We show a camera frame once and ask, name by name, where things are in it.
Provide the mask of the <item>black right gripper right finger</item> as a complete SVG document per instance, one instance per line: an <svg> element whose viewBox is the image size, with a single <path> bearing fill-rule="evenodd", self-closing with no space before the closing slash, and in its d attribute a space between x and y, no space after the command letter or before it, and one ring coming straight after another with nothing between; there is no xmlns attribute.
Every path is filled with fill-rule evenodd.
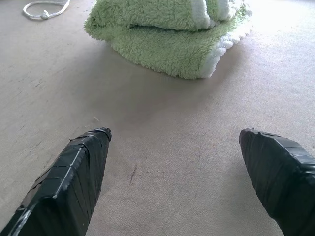
<svg viewBox="0 0 315 236"><path fill-rule="evenodd" d="M315 234L315 158L299 143L243 129L239 143L256 195L285 236Z"/></svg>

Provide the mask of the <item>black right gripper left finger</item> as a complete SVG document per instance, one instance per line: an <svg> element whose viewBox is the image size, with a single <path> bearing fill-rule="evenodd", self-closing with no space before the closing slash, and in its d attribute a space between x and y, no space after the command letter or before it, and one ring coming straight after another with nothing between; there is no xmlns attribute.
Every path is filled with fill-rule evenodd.
<svg viewBox="0 0 315 236"><path fill-rule="evenodd" d="M74 139L27 192L2 236L84 236L101 193L109 128Z"/></svg>

